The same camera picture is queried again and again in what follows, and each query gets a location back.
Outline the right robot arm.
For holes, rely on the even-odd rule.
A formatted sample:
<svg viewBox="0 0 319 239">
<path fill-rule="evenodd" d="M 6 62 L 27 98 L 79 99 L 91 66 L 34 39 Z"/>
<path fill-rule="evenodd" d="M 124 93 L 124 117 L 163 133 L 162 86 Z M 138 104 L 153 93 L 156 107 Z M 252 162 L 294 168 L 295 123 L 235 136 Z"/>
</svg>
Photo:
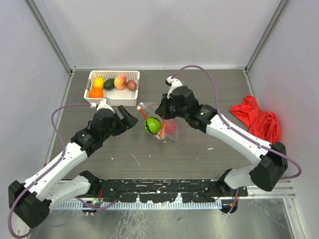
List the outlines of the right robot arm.
<svg viewBox="0 0 319 239">
<path fill-rule="evenodd" d="M 219 192 L 224 196 L 232 195 L 237 188 L 254 185 L 270 192 L 288 168 L 282 143 L 271 144 L 233 125 L 219 116 L 214 107 L 200 104 L 186 86 L 163 94 L 156 114 L 166 120 L 184 119 L 192 128 L 222 140 L 251 162 L 244 168 L 228 169 L 218 179 Z"/>
</svg>

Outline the brown passion fruit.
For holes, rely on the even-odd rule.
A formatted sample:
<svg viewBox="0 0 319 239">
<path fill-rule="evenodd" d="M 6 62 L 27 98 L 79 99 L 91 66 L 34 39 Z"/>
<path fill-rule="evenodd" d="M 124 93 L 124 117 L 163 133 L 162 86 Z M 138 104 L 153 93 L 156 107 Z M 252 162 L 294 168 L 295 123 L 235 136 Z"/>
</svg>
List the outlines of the brown passion fruit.
<svg viewBox="0 0 319 239">
<path fill-rule="evenodd" d="M 136 83 L 136 81 L 134 81 L 134 80 L 129 80 L 129 81 L 127 81 L 126 86 L 127 86 L 127 89 L 128 89 L 128 90 L 130 90 L 130 91 L 135 91 L 136 88 L 137 88 L 137 83 Z"/>
</svg>

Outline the pink yellow peach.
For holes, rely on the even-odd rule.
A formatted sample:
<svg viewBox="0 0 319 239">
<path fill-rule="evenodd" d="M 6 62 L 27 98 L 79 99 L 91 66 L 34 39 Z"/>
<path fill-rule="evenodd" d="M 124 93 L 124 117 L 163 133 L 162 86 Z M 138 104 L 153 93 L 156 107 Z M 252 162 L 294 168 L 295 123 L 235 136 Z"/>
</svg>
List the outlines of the pink yellow peach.
<svg viewBox="0 0 319 239">
<path fill-rule="evenodd" d="M 119 75 L 114 79 L 114 86 L 118 90 L 124 90 L 126 88 L 127 80 L 124 75 Z"/>
</svg>

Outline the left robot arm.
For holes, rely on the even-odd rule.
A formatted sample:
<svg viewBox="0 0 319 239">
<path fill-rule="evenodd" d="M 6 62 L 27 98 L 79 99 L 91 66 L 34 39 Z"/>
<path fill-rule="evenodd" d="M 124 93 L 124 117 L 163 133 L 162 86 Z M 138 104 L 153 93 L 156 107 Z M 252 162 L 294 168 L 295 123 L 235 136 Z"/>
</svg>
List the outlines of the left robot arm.
<svg viewBox="0 0 319 239">
<path fill-rule="evenodd" d="M 100 180 L 90 172 L 81 173 L 66 186 L 58 185 L 58 182 L 100 149 L 109 137 L 133 128 L 138 119 L 123 106 L 118 106 L 117 112 L 105 102 L 88 106 L 96 109 L 92 120 L 68 143 L 62 143 L 62 151 L 54 159 L 24 182 L 15 180 L 9 185 L 9 223 L 12 215 L 16 214 L 33 229 L 48 217 L 52 209 L 65 201 L 84 194 L 88 197 L 98 195 Z"/>
</svg>

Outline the red apple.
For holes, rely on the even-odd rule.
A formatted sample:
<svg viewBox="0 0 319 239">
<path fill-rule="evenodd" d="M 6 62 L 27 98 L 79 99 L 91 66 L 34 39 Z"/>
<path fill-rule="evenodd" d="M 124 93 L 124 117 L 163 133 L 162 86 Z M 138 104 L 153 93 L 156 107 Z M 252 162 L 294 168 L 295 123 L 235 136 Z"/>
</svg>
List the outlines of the red apple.
<svg viewBox="0 0 319 239">
<path fill-rule="evenodd" d="M 174 134 L 177 130 L 176 123 L 172 119 L 165 120 L 164 130 L 166 134 L 169 134 L 169 135 Z"/>
</svg>

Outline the clear zip top bag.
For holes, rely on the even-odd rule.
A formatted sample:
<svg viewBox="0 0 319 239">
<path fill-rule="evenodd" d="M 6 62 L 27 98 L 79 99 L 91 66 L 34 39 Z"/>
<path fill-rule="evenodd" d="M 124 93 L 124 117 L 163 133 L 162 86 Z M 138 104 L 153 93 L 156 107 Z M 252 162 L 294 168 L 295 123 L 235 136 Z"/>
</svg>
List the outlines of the clear zip top bag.
<svg viewBox="0 0 319 239">
<path fill-rule="evenodd" d="M 142 114 L 144 119 L 144 131 L 160 140 L 168 138 L 177 141 L 179 138 L 177 124 L 172 119 L 165 120 L 158 116 L 155 113 L 158 106 L 158 104 L 153 102 L 140 102 L 137 105 L 137 110 Z"/>
</svg>

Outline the green toy watermelon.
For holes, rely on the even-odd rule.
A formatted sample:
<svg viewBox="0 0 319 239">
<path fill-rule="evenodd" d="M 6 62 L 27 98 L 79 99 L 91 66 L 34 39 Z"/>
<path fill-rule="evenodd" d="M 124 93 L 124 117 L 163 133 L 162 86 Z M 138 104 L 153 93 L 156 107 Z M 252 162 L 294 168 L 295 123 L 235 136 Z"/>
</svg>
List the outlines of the green toy watermelon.
<svg viewBox="0 0 319 239">
<path fill-rule="evenodd" d="M 161 121 L 156 117 L 147 117 L 144 121 L 146 133 L 157 134 L 161 130 Z"/>
</svg>

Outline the orange fruit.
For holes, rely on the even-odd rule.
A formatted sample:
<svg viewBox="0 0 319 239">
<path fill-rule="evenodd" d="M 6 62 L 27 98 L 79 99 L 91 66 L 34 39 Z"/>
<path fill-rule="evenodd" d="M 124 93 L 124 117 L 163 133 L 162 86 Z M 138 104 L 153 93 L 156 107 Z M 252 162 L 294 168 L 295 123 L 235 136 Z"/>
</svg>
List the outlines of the orange fruit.
<svg viewBox="0 0 319 239">
<path fill-rule="evenodd" d="M 89 97 L 94 99 L 100 99 L 104 97 L 103 90 L 100 88 L 92 88 L 89 92 Z"/>
</svg>

